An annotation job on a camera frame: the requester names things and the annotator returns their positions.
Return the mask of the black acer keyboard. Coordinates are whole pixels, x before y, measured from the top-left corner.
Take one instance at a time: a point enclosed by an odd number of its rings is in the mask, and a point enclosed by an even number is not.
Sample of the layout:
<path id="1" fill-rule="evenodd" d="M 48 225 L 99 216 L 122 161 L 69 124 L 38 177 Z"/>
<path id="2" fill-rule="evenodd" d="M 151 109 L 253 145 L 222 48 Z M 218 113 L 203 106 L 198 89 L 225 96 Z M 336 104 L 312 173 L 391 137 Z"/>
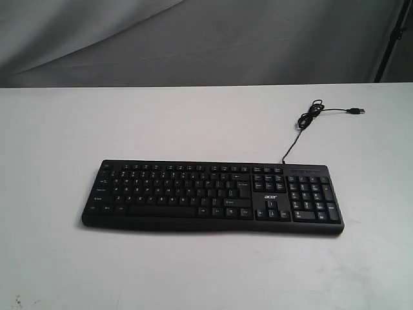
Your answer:
<path id="1" fill-rule="evenodd" d="M 345 227 L 324 165 L 102 162 L 87 227 L 166 232 L 338 235 Z"/>

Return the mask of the grey backdrop cloth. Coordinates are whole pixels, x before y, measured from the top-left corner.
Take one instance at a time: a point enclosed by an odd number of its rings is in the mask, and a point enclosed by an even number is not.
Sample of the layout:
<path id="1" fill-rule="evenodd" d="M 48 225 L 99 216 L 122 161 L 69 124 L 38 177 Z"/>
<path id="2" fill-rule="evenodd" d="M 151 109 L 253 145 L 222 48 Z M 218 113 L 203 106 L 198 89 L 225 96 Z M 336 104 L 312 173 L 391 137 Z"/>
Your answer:
<path id="1" fill-rule="evenodd" d="M 372 82 L 402 1 L 2 1 L 2 87 Z"/>

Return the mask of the black tripod stand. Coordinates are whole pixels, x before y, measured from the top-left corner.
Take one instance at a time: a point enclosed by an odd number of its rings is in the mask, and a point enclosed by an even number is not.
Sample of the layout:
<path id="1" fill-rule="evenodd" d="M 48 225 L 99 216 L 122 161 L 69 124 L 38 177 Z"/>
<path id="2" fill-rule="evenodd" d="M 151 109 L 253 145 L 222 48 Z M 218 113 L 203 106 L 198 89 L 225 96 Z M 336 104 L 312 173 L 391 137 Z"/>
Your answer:
<path id="1" fill-rule="evenodd" d="M 376 75 L 374 76 L 374 83 L 380 83 L 383 80 L 383 76 L 385 75 L 385 72 L 387 70 L 387 65 L 389 64 L 394 47 L 396 46 L 396 43 L 402 38 L 404 32 L 407 29 L 407 27 L 405 27 L 404 24 L 411 6 L 412 1 L 403 1 L 403 5 L 399 11 L 396 22 L 388 37 L 388 43 L 383 53 L 383 57 L 381 58 L 380 64 L 376 71 Z"/>

